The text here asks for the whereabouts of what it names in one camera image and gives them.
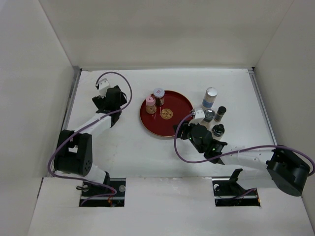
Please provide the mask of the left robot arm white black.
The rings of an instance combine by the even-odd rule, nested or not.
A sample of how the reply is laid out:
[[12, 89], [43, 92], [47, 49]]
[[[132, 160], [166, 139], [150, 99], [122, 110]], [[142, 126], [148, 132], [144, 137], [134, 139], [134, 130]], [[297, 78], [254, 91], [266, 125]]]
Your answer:
[[94, 191], [105, 196], [110, 192], [110, 176], [93, 163], [93, 140], [116, 124], [122, 113], [121, 106], [126, 104], [127, 100], [126, 94], [119, 86], [106, 86], [92, 101], [97, 111], [90, 120], [75, 130], [61, 131], [58, 146], [74, 133], [78, 133], [58, 151], [53, 166], [55, 174], [62, 177], [94, 182]]

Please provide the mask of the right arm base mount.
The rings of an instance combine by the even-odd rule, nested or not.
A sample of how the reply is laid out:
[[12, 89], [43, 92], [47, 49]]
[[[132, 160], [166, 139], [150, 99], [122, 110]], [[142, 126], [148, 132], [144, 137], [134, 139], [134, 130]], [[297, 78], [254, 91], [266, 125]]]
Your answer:
[[212, 179], [214, 201], [217, 207], [259, 207], [256, 189], [244, 189], [238, 183], [242, 169], [236, 169], [230, 177]]

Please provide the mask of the dark jar white lid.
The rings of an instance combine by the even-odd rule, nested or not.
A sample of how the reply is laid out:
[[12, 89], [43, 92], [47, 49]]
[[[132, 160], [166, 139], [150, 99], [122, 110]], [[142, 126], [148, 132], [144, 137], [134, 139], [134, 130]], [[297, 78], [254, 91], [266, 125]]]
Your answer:
[[156, 88], [153, 91], [153, 96], [156, 100], [156, 105], [157, 106], [162, 106], [164, 104], [164, 96], [165, 96], [165, 91], [162, 88]]

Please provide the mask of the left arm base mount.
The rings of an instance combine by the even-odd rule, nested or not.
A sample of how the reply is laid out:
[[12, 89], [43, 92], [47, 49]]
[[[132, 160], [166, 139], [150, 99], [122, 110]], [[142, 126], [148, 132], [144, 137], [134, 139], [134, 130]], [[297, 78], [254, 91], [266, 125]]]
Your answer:
[[125, 206], [125, 193], [126, 193], [126, 178], [109, 178], [107, 177], [106, 183], [113, 190], [101, 187], [99, 185], [93, 185], [88, 182], [83, 182], [81, 186], [77, 186], [76, 190], [79, 190], [80, 207], [124, 207]]

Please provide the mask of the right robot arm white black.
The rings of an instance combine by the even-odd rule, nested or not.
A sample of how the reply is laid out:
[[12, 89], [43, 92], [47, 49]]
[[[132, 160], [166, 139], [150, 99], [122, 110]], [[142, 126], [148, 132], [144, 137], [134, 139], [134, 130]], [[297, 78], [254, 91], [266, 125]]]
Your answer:
[[286, 146], [240, 148], [215, 139], [205, 126], [188, 121], [173, 129], [175, 139], [189, 140], [203, 154], [203, 162], [237, 166], [228, 180], [229, 191], [236, 195], [253, 188], [277, 188], [299, 197], [307, 178], [315, 172], [314, 162], [308, 165], [301, 152]]

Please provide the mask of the pink cap spice bottle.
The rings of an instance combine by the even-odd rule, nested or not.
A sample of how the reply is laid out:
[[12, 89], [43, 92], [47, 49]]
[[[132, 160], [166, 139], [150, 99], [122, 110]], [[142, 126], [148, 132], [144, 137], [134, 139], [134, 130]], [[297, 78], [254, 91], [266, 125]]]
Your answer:
[[156, 111], [157, 111], [156, 100], [154, 97], [149, 95], [148, 97], [146, 97], [146, 112], [152, 115], [156, 113]]

